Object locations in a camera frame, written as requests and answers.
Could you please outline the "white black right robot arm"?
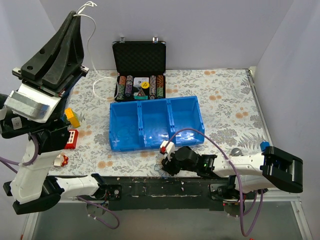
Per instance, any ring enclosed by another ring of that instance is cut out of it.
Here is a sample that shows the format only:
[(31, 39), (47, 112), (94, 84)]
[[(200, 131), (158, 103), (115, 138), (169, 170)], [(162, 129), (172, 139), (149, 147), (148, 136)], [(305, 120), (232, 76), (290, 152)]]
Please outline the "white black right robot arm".
[(167, 155), (161, 164), (171, 176), (180, 171), (194, 172), (206, 179), (236, 176), (236, 180), (226, 186), (227, 195), (232, 199), (268, 188), (296, 194), (303, 192), (303, 160), (275, 146), (267, 146), (254, 155), (229, 159), (215, 154), (200, 155), (183, 146)]

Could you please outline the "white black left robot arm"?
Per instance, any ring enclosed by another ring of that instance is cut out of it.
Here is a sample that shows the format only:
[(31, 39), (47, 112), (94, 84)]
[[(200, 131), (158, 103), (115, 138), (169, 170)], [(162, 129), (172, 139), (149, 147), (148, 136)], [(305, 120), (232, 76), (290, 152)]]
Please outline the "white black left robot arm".
[(89, 71), (83, 60), (81, 18), (71, 11), (55, 35), (22, 67), (12, 70), (21, 80), (20, 87), (0, 96), (1, 136), (28, 136), (15, 178), (3, 185), (14, 198), (12, 206), (18, 215), (46, 211), (62, 199), (106, 196), (104, 180), (97, 173), (49, 175), (71, 135), (63, 115), (71, 90)]

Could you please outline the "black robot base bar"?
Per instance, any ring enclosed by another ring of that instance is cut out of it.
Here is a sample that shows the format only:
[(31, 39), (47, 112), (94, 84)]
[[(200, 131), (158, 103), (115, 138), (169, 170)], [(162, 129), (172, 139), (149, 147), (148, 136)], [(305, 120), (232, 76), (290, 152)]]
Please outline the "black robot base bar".
[(105, 189), (87, 200), (106, 202), (111, 211), (208, 209), (223, 211), (217, 188), (228, 185), (227, 178), (200, 177), (115, 177), (104, 176)]

